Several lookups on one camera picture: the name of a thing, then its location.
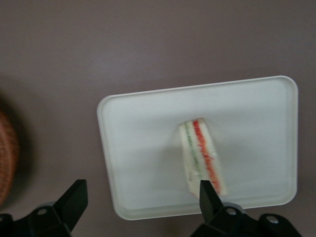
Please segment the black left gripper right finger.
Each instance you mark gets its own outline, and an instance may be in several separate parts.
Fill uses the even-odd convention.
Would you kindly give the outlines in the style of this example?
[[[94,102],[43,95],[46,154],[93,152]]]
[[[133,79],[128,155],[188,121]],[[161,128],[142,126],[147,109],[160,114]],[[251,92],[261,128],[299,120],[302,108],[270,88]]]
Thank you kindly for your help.
[[[200,182],[199,206],[204,223],[193,237],[247,237],[242,231],[244,213],[235,205],[224,205],[209,181]]]

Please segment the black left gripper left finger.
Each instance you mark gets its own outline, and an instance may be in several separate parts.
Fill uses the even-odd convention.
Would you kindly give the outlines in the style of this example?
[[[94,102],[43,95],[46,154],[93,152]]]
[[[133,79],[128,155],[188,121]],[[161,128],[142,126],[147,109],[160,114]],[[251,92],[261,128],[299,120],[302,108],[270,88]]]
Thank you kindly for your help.
[[[70,237],[88,205],[87,181],[76,180],[53,204],[41,206],[28,217],[33,237]]]

